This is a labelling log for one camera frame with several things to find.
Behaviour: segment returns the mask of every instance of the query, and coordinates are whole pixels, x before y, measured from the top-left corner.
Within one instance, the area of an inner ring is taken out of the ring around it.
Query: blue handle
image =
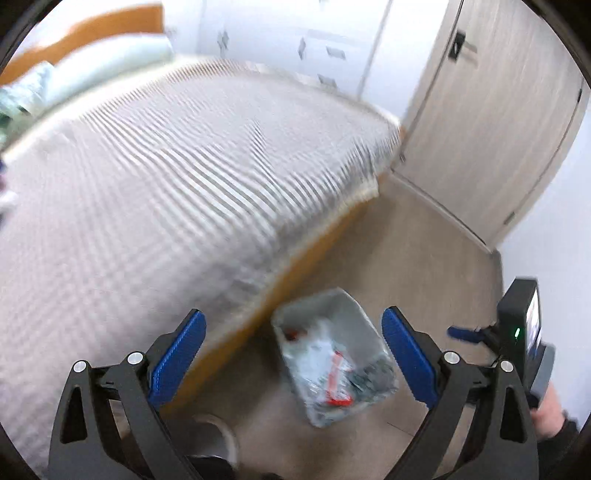
[[[470,330],[468,328],[452,326],[447,329],[447,334],[462,342],[480,343],[484,340],[484,335],[480,330]]]

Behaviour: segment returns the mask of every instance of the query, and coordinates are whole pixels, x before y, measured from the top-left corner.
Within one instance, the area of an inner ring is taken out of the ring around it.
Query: wooden bed frame
[[[77,48],[124,33],[163,33],[162,5],[142,5],[86,19],[64,32],[49,46],[33,47],[11,59],[0,75],[0,85],[11,83],[41,61],[55,65]]]
[[[57,63],[75,49],[102,38],[125,33],[162,32],[162,5],[122,9],[89,18],[74,25],[54,44],[47,47],[34,47],[13,59],[0,76],[0,85],[15,80],[40,61],[47,60],[53,64]],[[362,202],[354,206],[336,221],[314,245],[296,258],[272,287],[258,311],[242,329],[225,338],[215,348],[203,354],[197,354],[196,366],[186,374],[175,399],[166,406],[165,410],[178,409],[195,397],[199,387],[217,373],[231,359],[232,355],[246,344],[256,330],[270,319],[273,311],[281,303],[290,298],[296,287],[313,272],[317,263],[336,243],[347,227],[365,210],[368,203]]]

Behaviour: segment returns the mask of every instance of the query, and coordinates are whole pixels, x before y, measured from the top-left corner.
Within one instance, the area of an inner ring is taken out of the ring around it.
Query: beige door
[[[456,28],[466,43],[446,53],[396,172],[493,247],[552,171],[583,78],[521,0],[465,0]]]

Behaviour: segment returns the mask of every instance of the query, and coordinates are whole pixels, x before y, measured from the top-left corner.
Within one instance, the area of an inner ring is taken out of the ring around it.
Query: wooden headboard
[[[124,33],[163,31],[162,5],[141,5],[88,18],[69,28],[68,32],[52,45],[33,47],[11,60],[0,75],[0,85],[13,82],[43,60],[55,65],[70,52],[102,38]]]

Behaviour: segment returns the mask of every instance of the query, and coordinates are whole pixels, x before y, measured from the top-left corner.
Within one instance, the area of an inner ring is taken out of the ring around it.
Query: metal screw
[[[456,352],[445,352],[443,358],[448,364],[455,365],[460,361],[460,356]]]
[[[74,372],[76,372],[77,374],[79,374],[80,372],[83,372],[86,368],[86,362],[84,360],[78,360],[75,364],[74,364]]]
[[[501,368],[503,369],[503,372],[509,373],[513,371],[513,364],[509,362],[509,360],[503,360],[501,362]]]
[[[134,352],[134,353],[130,353],[127,356],[127,361],[128,363],[132,364],[132,365],[137,365],[138,363],[140,363],[142,360],[144,359],[144,354],[142,352]]]

